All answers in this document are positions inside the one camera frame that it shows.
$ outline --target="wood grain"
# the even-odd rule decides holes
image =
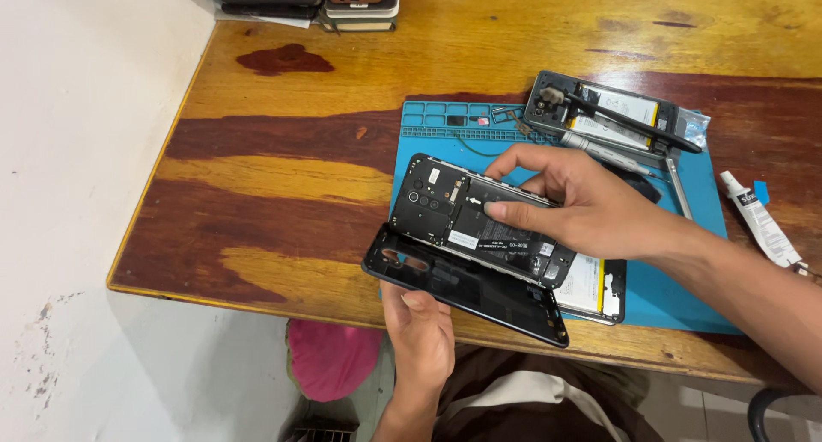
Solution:
[[[218,22],[108,285],[382,328],[359,260],[388,213],[402,102],[518,102],[545,68],[712,116],[715,171],[767,181],[769,210],[820,267],[820,1],[402,0],[395,33],[340,37]],[[723,203],[729,238],[753,248]],[[744,337],[568,321],[560,351],[454,322],[464,342],[796,384]]]

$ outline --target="white wall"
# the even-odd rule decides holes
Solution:
[[[214,26],[211,0],[0,8],[5,440],[271,440],[284,320],[104,280]]]

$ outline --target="disassembled smartphone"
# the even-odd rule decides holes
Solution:
[[[568,347],[550,290],[397,233],[382,225],[363,258],[366,273],[557,347]]]
[[[624,259],[577,255],[560,288],[553,291],[560,312],[613,325],[625,319]]]
[[[667,169],[665,157],[678,160],[679,149],[671,148],[663,139],[651,139],[632,132],[599,113],[591,116],[579,109],[569,110],[567,104],[546,103],[542,100],[540,91],[547,87],[578,95],[590,89],[598,94],[599,99],[595,104],[684,138],[687,121],[681,119],[679,106],[675,103],[543,70],[534,82],[525,107],[524,120],[535,129],[557,137],[565,132],[577,133],[659,169]]]
[[[523,201],[559,207],[542,196],[443,162],[411,157],[389,224],[427,245],[548,289],[559,288],[576,253],[551,237],[497,222],[484,204]]]

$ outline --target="hand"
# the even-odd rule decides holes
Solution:
[[[380,280],[385,327],[394,345],[397,386],[439,397],[454,370],[451,308],[425,291]]]
[[[499,222],[541,234],[595,258],[645,258],[659,254],[693,223],[651,203],[630,185],[571,148],[517,143],[485,175],[501,179],[517,166],[539,172],[521,188],[565,202],[538,208],[520,202],[486,203]]]

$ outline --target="tube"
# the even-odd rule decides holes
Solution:
[[[748,227],[754,234],[756,243],[765,251],[765,255],[776,265],[788,267],[802,258],[787,240],[782,229],[768,213],[751,189],[739,185],[733,175],[725,171],[719,175],[727,187],[727,197],[739,208]]]

